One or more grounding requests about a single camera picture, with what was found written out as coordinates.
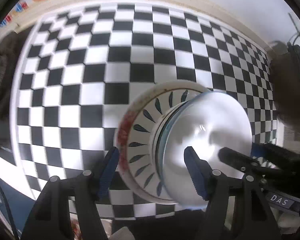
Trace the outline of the patterned ceramic bowl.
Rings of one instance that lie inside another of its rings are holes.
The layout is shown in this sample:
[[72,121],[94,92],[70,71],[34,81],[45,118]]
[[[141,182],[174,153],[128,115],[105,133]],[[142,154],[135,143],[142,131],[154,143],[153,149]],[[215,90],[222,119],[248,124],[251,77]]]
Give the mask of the patterned ceramic bowl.
[[154,138],[170,111],[209,89],[192,81],[157,84],[141,93],[128,107],[115,134],[119,174],[139,197],[164,205],[175,204],[159,177]]

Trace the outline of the black rice cooker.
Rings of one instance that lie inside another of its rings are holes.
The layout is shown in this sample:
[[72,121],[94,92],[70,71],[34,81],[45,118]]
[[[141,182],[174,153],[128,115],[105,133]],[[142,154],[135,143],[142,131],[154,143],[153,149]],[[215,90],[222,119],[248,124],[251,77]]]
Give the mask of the black rice cooker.
[[270,83],[278,119],[300,134],[300,46],[289,42],[286,52],[271,60]]

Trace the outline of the checkered black white mat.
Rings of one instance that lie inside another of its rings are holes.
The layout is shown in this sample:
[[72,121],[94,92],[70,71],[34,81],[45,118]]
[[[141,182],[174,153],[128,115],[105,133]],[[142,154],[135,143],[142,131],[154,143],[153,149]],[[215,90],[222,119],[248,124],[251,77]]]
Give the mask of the checkered black white mat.
[[156,84],[189,80],[231,95],[257,143],[277,120],[262,47],[239,30],[168,5],[118,1],[43,16],[15,70],[10,132],[36,199],[102,160],[129,104]]

